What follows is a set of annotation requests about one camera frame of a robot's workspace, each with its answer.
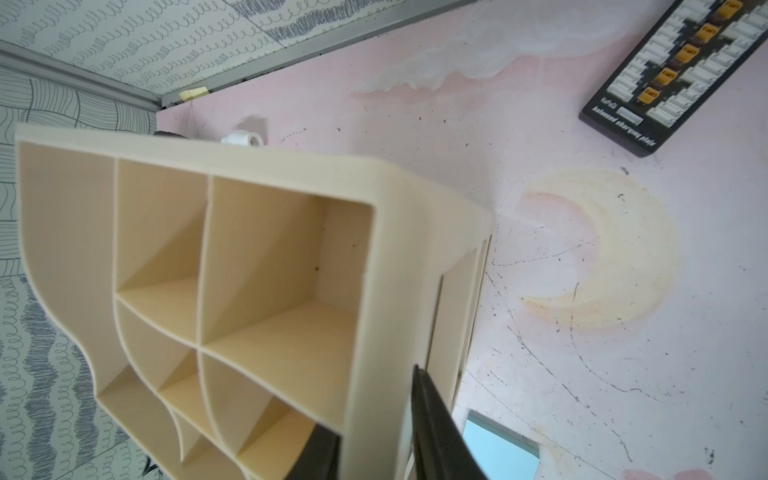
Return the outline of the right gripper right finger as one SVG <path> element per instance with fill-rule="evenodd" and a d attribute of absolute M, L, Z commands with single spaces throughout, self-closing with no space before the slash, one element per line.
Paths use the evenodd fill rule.
<path fill-rule="evenodd" d="M 418 365 L 412 374 L 411 415 L 418 479 L 486 479 L 434 382 Z"/>

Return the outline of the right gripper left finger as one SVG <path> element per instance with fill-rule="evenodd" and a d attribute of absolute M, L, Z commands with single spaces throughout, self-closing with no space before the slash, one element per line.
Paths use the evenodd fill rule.
<path fill-rule="evenodd" d="M 337 480 L 340 447 L 339 435 L 316 425 L 286 480 Z"/>

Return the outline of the blue sticky note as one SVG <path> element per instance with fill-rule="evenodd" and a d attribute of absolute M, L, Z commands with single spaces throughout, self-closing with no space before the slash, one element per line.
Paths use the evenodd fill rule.
<path fill-rule="evenodd" d="M 470 410 L 463 440 L 488 479 L 534 480 L 540 465 L 539 445 Z"/>

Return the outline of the beige drawer organizer cabinet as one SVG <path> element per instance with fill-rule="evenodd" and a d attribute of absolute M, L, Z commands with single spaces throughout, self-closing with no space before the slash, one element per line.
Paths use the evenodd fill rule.
<path fill-rule="evenodd" d="M 171 479 L 416 478 L 413 367 L 450 415 L 492 213 L 394 164 L 24 124 L 20 247 L 98 404 Z"/>

